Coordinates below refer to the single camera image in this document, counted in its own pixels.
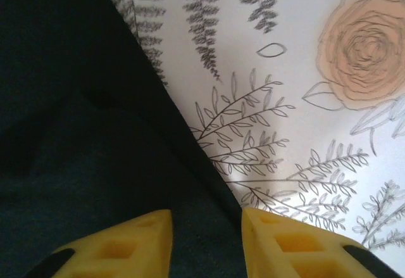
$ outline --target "orange rose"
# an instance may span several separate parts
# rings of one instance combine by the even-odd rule
[[[327,21],[318,68],[359,110],[405,93],[405,0],[342,0]]]

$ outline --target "yellow rubber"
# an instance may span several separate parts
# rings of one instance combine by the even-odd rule
[[[171,214],[159,210],[67,244],[53,278],[168,278]],[[255,208],[242,213],[248,278],[372,278],[344,249],[359,243]]]

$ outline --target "rose drawing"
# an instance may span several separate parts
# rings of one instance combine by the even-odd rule
[[[405,0],[342,0],[320,36],[318,69],[346,108],[372,108],[405,93],[404,48]]]

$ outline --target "dark blue fabric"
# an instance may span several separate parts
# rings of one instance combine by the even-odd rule
[[[245,277],[240,207],[110,0],[0,7],[0,277],[160,208],[170,277]]]

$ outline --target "peach rose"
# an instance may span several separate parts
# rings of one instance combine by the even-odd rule
[[[405,93],[405,0],[342,0],[320,37],[318,68],[360,110]]]

